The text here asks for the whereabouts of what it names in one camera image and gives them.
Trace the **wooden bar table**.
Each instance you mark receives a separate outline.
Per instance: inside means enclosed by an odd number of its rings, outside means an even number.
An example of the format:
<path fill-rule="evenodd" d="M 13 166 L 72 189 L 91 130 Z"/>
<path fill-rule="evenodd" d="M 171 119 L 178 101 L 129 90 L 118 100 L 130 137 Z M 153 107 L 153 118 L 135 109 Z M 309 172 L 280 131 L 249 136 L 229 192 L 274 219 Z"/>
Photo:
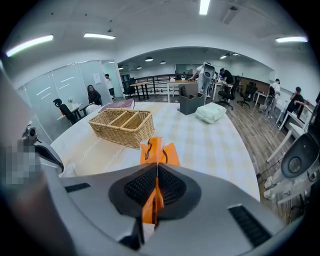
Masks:
<path fill-rule="evenodd" d="M 145 81 L 145 82 L 138 82 L 133 83 L 130 85 L 130 87 L 135 88 L 135 92 L 137 93 L 138 100 L 141 100 L 140 92 L 142 92 L 143 99 L 149 99 L 149 91 L 148 91 L 148 85 L 152 85 L 153 83 L 151 81 Z"/>

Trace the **black railing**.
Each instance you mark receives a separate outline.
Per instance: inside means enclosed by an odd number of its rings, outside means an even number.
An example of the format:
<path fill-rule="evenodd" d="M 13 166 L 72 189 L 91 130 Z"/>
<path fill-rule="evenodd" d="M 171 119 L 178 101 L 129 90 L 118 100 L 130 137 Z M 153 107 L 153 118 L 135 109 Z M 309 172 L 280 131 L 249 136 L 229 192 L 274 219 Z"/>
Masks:
<path fill-rule="evenodd" d="M 145 77 L 138 77 L 134 78 L 130 74 L 121 74 L 121 82 L 124 84 L 126 81 L 134 81 L 135 83 L 148 83 L 148 93 L 149 94 L 166 94 L 167 93 L 167 83 L 174 79 L 182 80 L 185 78 L 185 80 L 192 77 L 192 74 L 161 74 L 161 75 L 152 75 L 152 76 L 145 76 Z"/>

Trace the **wicker basket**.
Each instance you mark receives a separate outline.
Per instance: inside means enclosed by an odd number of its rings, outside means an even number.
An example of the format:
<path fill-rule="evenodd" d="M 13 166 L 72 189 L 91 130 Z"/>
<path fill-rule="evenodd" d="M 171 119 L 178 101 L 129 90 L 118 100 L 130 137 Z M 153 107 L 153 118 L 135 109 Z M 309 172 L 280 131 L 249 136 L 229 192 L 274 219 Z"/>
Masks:
<path fill-rule="evenodd" d="M 152 112 L 147 110 L 107 108 L 88 123 L 99 138 L 133 149 L 155 131 Z"/>

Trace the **grey pen holder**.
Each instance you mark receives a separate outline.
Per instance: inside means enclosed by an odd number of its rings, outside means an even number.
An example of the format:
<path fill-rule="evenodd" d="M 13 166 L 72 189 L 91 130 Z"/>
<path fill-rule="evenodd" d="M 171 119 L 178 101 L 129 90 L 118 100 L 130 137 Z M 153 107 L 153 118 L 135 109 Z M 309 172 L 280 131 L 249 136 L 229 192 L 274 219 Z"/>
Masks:
<path fill-rule="evenodd" d="M 196 112 L 197 108 L 204 105 L 204 95 L 199 92 L 197 83 L 179 84 L 179 109 L 184 115 Z"/>

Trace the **checked tablecloth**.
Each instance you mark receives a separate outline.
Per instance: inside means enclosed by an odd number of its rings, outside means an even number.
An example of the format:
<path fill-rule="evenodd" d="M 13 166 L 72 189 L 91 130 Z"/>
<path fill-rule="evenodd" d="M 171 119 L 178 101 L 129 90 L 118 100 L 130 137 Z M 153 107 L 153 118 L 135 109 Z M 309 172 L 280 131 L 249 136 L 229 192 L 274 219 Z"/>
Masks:
<path fill-rule="evenodd" d="M 208 124 L 194 114 L 180 113 L 176 103 L 137 102 L 134 108 L 152 113 L 154 135 L 165 145 L 175 145 L 181 166 L 225 179 L 260 199 L 250 155 L 228 116 Z M 140 163 L 138 149 L 96 136 L 89 124 L 94 116 L 91 113 L 71 126 L 51 145 L 63 162 L 65 177 L 113 172 Z"/>

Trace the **ceiling strip light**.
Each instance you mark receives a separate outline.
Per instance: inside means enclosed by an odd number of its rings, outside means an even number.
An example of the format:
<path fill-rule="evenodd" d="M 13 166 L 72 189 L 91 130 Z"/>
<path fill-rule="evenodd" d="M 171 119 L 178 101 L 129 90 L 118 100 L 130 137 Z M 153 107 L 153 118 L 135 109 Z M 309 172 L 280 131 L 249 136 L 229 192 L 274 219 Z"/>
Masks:
<path fill-rule="evenodd" d="M 207 15 L 211 0 L 200 0 L 199 14 Z"/>
<path fill-rule="evenodd" d="M 46 36 L 42 36 L 42 37 L 38 37 L 38 38 L 35 38 L 35 39 L 31 39 L 29 41 L 26 41 L 26 42 L 23 42 L 21 44 L 18 44 L 16 46 L 14 46 L 13 48 L 7 50 L 5 52 L 6 56 L 7 57 L 11 57 L 27 48 L 30 48 L 30 47 L 33 47 L 33 46 L 36 46 L 36 45 L 39 45 L 39 44 L 42 44 L 42 43 L 45 43 L 45 42 L 50 42 L 52 41 L 54 38 L 54 36 L 52 34 L 50 35 L 46 35 Z"/>
<path fill-rule="evenodd" d="M 304 36 L 289 36 L 276 38 L 277 43 L 307 43 L 308 38 Z"/>
<path fill-rule="evenodd" d="M 116 38 L 113 35 L 96 34 L 96 33 L 85 33 L 83 37 L 84 38 L 105 39 L 105 40 L 114 40 Z"/>

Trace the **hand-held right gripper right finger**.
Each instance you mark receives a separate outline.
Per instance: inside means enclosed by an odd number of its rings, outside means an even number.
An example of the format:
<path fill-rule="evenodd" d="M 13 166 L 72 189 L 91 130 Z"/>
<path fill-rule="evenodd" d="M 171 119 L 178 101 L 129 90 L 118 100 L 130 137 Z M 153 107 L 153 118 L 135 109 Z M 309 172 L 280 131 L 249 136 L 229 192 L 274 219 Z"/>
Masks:
<path fill-rule="evenodd" d="M 200 198 L 186 216 L 160 220 L 147 241 L 150 256 L 268 256 L 285 227 L 267 207 L 233 183 L 185 167 L 160 164 L 191 178 Z"/>

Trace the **orange packet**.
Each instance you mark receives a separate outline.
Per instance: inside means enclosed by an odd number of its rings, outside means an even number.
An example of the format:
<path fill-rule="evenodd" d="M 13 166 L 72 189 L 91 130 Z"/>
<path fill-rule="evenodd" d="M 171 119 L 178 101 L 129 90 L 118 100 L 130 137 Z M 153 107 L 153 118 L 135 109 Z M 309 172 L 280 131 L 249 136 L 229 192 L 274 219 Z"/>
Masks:
<path fill-rule="evenodd" d="M 163 144 L 161 137 L 152 137 L 147 144 L 141 144 L 141 164 L 167 163 L 180 166 L 179 156 L 173 143 Z M 142 231 L 147 241 L 155 232 L 158 224 L 158 211 L 165 207 L 163 192 L 159 186 L 159 178 L 151 183 L 151 195 L 142 208 Z"/>

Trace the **dark round-shell backpack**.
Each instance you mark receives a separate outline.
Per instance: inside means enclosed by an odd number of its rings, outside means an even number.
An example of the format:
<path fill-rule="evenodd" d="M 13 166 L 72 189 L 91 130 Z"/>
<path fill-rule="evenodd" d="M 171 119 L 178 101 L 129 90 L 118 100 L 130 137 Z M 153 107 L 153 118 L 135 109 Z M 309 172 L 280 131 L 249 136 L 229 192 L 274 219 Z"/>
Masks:
<path fill-rule="evenodd" d="M 320 160 L 320 100 L 316 104 L 306 133 L 302 134 L 285 153 L 282 163 L 282 175 L 293 180 L 307 172 Z"/>
<path fill-rule="evenodd" d="M 204 62 L 203 63 L 203 75 L 207 79 L 213 79 L 215 76 L 215 67 L 208 62 Z"/>

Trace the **black office chair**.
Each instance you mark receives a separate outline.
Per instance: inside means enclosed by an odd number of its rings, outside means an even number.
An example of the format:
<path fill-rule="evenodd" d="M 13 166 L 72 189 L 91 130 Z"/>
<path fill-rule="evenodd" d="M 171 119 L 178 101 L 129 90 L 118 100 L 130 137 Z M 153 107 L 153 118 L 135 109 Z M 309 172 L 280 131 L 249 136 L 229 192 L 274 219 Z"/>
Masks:
<path fill-rule="evenodd" d="M 254 94 L 257 91 L 257 87 L 255 84 L 248 84 L 245 88 L 244 92 L 240 93 L 240 96 L 242 97 L 242 100 L 238 100 L 237 103 L 241 106 L 246 105 L 249 109 L 251 108 L 250 102 L 254 100 Z"/>
<path fill-rule="evenodd" d="M 222 100 L 219 100 L 217 104 L 219 105 L 224 104 L 226 106 L 231 107 L 232 110 L 234 109 L 233 106 L 230 104 L 230 101 L 233 101 L 236 98 L 236 90 L 240 83 L 240 80 L 241 80 L 240 76 L 237 75 L 235 77 L 232 87 L 227 87 L 225 91 L 221 90 L 218 92 L 218 95 L 222 98 Z"/>
<path fill-rule="evenodd" d="M 135 84 L 135 81 L 134 78 L 130 78 L 123 82 L 123 94 L 125 95 L 126 100 L 132 98 L 136 94 L 136 88 L 135 86 L 132 86 Z"/>
<path fill-rule="evenodd" d="M 81 120 L 81 116 L 78 115 L 78 112 L 75 113 L 71 112 L 71 110 L 68 108 L 66 104 L 62 102 L 60 98 L 56 98 L 53 100 L 54 105 L 60 109 L 63 116 L 67 118 L 67 120 L 70 122 L 71 125 L 74 125 L 79 120 Z"/>

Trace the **white round table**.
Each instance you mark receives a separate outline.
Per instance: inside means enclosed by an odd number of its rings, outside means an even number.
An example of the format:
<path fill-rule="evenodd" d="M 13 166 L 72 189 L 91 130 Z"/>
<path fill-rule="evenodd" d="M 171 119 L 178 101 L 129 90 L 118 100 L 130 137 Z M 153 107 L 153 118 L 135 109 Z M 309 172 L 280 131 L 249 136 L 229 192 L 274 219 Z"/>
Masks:
<path fill-rule="evenodd" d="M 71 112 L 76 113 L 76 111 L 78 112 L 78 115 L 81 116 L 81 119 L 83 118 L 83 116 L 80 114 L 80 111 L 84 111 L 84 115 L 86 115 L 86 111 L 85 111 L 85 107 L 83 107 L 83 104 L 76 104 L 75 106 L 73 106 L 72 108 L 69 108 Z M 57 120 L 61 120 L 62 118 L 66 118 L 65 116 L 61 115 Z"/>

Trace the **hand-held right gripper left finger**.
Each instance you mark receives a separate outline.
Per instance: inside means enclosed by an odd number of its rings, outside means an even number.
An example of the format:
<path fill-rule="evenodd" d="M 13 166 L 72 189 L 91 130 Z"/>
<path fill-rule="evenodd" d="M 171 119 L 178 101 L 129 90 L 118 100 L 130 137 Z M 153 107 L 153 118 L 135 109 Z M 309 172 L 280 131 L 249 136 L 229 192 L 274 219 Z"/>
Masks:
<path fill-rule="evenodd" d="M 60 182 L 68 200 L 62 218 L 76 256 L 152 256 L 142 251 L 142 213 L 155 187 L 155 164 Z"/>

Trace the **maroon hardcover book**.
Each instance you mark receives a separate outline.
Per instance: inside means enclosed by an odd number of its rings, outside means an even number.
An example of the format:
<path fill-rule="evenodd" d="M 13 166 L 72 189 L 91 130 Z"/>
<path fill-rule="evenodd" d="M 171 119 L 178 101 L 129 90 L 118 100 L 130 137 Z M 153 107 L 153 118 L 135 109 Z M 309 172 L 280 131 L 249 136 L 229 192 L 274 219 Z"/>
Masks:
<path fill-rule="evenodd" d="M 101 113 L 105 111 L 106 109 L 129 109 L 133 110 L 135 107 L 135 100 L 133 98 L 122 100 L 122 101 L 117 101 L 113 103 L 108 103 L 105 106 L 103 106 L 98 113 Z"/>

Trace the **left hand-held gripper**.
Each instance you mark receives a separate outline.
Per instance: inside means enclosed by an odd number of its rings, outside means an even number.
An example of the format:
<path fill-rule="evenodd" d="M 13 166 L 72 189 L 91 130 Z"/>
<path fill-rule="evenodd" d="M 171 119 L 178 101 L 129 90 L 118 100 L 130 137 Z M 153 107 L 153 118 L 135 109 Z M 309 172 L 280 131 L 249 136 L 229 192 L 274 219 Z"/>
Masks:
<path fill-rule="evenodd" d="M 40 158 L 44 159 L 47 162 L 50 162 L 58 166 L 57 173 L 62 174 L 64 171 L 64 164 L 56 153 L 56 151 L 47 143 L 41 142 L 38 139 L 38 134 L 36 132 L 36 127 L 28 124 L 22 135 L 22 143 L 24 146 L 34 145 L 35 152 L 39 155 Z"/>

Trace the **white desk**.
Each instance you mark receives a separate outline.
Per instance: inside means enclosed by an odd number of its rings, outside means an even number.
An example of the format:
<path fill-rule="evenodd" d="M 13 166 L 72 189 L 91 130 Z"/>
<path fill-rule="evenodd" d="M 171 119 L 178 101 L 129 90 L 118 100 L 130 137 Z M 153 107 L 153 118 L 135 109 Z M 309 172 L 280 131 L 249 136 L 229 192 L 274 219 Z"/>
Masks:
<path fill-rule="evenodd" d="M 289 127 L 287 135 L 281 141 L 279 146 L 275 149 L 275 151 L 267 158 L 266 162 L 269 163 L 276 154 L 283 148 L 286 142 L 290 139 L 291 136 L 294 136 L 295 139 L 298 139 L 300 136 L 307 132 L 308 123 L 311 120 L 311 116 L 313 114 L 313 110 L 308 106 L 304 107 L 306 109 L 305 120 L 301 120 L 298 116 L 292 112 L 289 112 L 285 115 L 284 120 L 286 121 L 288 118 L 293 120 L 293 122 L 287 122 Z"/>

